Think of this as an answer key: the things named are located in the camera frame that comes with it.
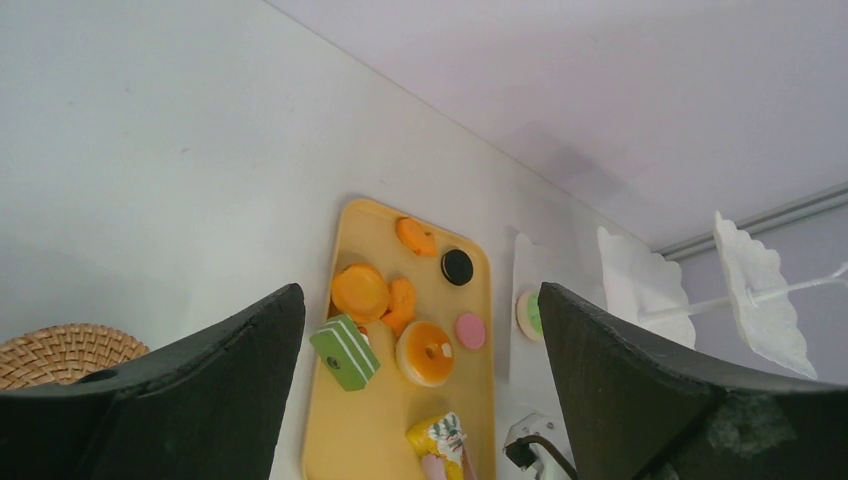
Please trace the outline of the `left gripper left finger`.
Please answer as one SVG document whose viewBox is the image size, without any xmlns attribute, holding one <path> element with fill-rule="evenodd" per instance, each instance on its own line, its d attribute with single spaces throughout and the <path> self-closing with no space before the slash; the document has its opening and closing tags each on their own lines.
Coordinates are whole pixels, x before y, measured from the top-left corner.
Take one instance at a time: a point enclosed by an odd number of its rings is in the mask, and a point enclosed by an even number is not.
<svg viewBox="0 0 848 480">
<path fill-rule="evenodd" d="M 266 479 L 305 325 L 292 283 L 69 385 L 1 397 L 5 479 Z"/>
</svg>

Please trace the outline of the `yellow cream cake slice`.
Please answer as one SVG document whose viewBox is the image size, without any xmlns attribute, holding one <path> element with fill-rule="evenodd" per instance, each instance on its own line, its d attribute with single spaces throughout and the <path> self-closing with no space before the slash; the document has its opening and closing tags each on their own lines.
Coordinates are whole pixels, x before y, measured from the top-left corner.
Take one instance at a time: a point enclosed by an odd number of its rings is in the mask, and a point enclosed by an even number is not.
<svg viewBox="0 0 848 480">
<path fill-rule="evenodd" d="M 466 437 L 458 415 L 448 412 L 410 427 L 405 435 L 419 460 L 427 454 L 448 462 L 448 480 L 465 480 L 462 468 Z"/>
</svg>

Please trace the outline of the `green frosted donut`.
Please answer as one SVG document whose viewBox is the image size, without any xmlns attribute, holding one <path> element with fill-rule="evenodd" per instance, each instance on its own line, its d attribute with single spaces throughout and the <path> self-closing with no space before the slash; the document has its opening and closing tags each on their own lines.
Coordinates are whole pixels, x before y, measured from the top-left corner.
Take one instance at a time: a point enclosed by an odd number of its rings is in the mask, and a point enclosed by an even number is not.
<svg viewBox="0 0 848 480">
<path fill-rule="evenodd" d="M 537 291 L 525 291 L 519 296 L 516 302 L 516 322 L 529 340 L 536 343 L 544 341 Z"/>
</svg>

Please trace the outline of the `pink handled metal tongs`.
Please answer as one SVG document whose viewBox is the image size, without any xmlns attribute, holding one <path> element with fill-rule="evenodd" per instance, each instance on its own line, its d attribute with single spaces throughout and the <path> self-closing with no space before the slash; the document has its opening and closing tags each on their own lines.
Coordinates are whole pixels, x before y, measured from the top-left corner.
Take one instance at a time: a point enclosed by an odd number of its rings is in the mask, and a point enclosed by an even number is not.
<svg viewBox="0 0 848 480">
<path fill-rule="evenodd" d="M 439 456 L 427 454 L 420 460 L 421 469 L 427 480 L 448 480 L 448 462 Z M 462 468 L 465 480 L 477 480 L 467 449 L 463 450 Z"/>
</svg>

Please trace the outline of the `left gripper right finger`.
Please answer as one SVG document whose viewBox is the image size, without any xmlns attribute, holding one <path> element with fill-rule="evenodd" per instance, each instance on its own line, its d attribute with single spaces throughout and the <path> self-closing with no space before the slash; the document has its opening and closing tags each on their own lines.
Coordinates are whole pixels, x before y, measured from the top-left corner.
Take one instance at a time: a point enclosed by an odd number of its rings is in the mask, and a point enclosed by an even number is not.
<svg viewBox="0 0 848 480">
<path fill-rule="evenodd" d="M 843 479 L 847 390 L 699 353 L 543 283 L 560 408 L 583 479 Z"/>
</svg>

